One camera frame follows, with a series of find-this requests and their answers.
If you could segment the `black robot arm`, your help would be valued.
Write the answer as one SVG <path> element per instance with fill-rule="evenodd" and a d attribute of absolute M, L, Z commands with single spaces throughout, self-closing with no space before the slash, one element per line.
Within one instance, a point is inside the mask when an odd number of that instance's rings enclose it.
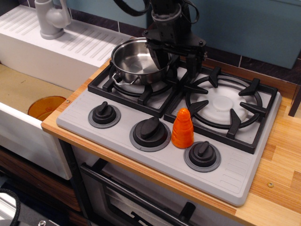
<path fill-rule="evenodd" d="M 152 0 L 151 16 L 156 28 L 146 30 L 146 47 L 159 69 L 168 62 L 165 54 L 182 56 L 191 78 L 201 70 L 206 57 L 206 41 L 195 35 L 191 26 L 199 20 L 199 11 L 190 0 Z"/>

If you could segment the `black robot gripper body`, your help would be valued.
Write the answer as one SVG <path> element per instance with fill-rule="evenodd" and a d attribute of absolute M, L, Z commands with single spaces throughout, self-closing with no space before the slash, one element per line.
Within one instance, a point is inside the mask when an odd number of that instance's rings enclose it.
<path fill-rule="evenodd" d="M 183 15 L 152 14 L 152 18 L 154 27 L 143 32 L 147 47 L 163 48 L 183 57 L 201 54 L 202 60 L 205 59 L 206 42 L 192 33 L 191 23 Z"/>

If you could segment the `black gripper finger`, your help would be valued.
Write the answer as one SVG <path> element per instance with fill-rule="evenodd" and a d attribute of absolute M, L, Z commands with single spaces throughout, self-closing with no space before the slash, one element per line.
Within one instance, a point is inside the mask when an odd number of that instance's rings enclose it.
<path fill-rule="evenodd" d="M 158 69 L 161 70 L 169 67 L 173 58 L 171 53 L 167 52 L 163 48 L 154 48 L 152 46 L 148 46 L 148 49 L 150 56 Z"/>
<path fill-rule="evenodd" d="M 202 67 L 202 55 L 188 55 L 186 57 L 186 68 L 190 78 L 195 78 L 200 74 Z"/>

